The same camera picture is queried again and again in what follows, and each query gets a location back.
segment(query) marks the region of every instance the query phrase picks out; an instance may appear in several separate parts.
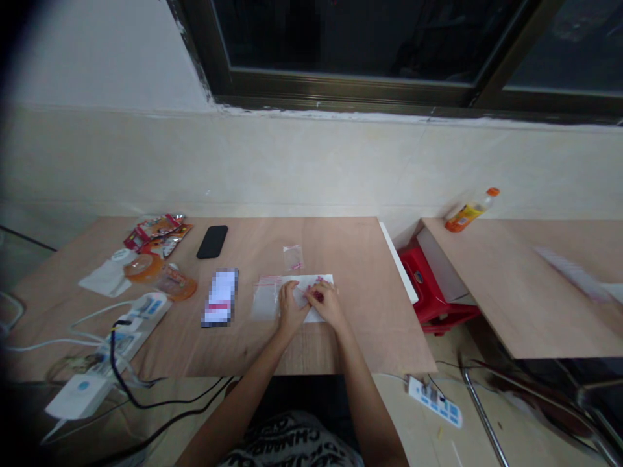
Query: person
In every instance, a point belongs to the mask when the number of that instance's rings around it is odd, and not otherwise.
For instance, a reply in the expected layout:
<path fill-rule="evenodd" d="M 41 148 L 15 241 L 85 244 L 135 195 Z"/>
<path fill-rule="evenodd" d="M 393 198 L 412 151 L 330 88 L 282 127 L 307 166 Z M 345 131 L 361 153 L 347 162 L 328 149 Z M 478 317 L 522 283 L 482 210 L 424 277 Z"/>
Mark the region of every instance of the person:
<path fill-rule="evenodd" d="M 176 466 L 408 466 L 396 428 L 342 312 L 337 289 L 328 282 L 318 283 L 306 293 L 308 303 L 299 308 L 293 297 L 297 285 L 290 281 L 281 288 L 278 330 L 197 431 Z M 281 356 L 312 306 L 336 334 L 360 453 L 310 413 L 290 411 L 252 424 Z"/>

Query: red chair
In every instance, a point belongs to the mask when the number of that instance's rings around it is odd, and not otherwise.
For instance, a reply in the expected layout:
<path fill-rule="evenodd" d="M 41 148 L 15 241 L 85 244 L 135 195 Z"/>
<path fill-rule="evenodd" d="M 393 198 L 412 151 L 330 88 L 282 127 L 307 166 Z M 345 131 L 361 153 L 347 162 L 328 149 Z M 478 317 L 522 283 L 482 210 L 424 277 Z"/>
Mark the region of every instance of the red chair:
<path fill-rule="evenodd" d="M 421 248 L 402 253 L 400 260 L 417 292 L 419 301 L 413 309 L 425 333 L 443 336 L 454 326 L 480 315 L 476 306 L 446 302 Z"/>

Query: wooden table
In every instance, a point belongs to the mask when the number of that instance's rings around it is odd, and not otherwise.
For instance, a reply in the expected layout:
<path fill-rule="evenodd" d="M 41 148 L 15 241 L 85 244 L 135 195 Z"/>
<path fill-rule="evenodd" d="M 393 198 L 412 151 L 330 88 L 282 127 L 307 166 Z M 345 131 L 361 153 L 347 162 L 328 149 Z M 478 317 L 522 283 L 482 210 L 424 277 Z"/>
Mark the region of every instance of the wooden table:
<path fill-rule="evenodd" d="M 623 221 L 478 219 L 461 233 L 423 223 L 514 358 L 623 357 L 622 306 L 592 303 L 533 250 L 621 283 Z"/>
<path fill-rule="evenodd" d="M 136 222 L 130 217 L 102 217 L 87 232 L 48 259 L 13 293 L 26 313 L 9 338 L 13 346 L 71 337 L 67 326 L 108 305 L 132 300 L 149 291 L 133 285 L 118 298 L 82 289 L 78 281 L 123 247 Z M 403 375 L 436 371 L 409 298 L 376 217 L 186 219 L 194 228 L 169 258 L 182 272 L 197 278 L 197 292 L 173 304 L 149 340 L 132 360 L 143 378 L 242 375 L 276 329 L 276 322 L 250 319 L 253 284 L 262 275 L 284 270 L 283 247 L 301 245 L 301 274 L 333 274 L 340 298 L 372 372 Z M 217 259 L 195 257 L 211 225 L 229 232 Z M 201 328 L 201 313 L 217 267 L 239 268 L 234 322 L 228 328 Z M 122 307 L 79 328 L 105 336 Z M 13 378 L 40 381 L 47 369 L 66 355 L 90 348 L 51 344 L 10 354 Z M 336 341 L 328 324 L 305 324 L 281 360 L 277 374 L 339 372 Z"/>

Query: stool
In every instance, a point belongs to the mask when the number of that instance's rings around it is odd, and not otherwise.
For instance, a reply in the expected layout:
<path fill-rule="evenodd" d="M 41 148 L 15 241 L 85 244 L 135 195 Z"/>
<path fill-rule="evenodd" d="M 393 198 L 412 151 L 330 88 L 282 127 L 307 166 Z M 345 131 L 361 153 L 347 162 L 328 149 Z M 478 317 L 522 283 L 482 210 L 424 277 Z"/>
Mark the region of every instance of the stool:
<path fill-rule="evenodd" d="M 443 336 L 454 326 L 480 315 L 476 306 L 446 302 L 421 248 L 402 253 L 400 260 L 417 292 L 419 301 L 413 309 L 425 333 Z"/>

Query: white power strip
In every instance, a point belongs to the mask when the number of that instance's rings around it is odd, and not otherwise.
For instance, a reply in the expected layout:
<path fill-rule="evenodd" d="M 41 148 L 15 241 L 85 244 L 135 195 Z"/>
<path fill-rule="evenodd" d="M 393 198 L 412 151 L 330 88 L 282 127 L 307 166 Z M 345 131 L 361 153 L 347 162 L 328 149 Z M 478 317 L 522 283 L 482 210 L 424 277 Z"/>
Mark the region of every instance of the white power strip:
<path fill-rule="evenodd" d="M 151 292 L 134 301 L 130 311 L 119 317 L 131 321 L 115 330 L 115 355 L 123 357 L 123 360 L 115 358 L 119 373 L 126 369 L 126 362 L 134 358 L 170 307 L 165 294 Z M 96 353 L 102 356 L 102 361 L 85 374 L 74 375 L 45 408 L 48 414 L 58 419 L 78 420 L 95 413 L 116 381 L 109 347 L 102 345 Z"/>
<path fill-rule="evenodd" d="M 440 394 L 432 385 L 424 386 L 421 381 L 413 376 L 409 377 L 409 395 L 432 410 L 434 413 L 444 418 L 452 425 L 460 428 L 463 426 L 463 415 L 459 407 L 448 401 L 443 394 Z"/>

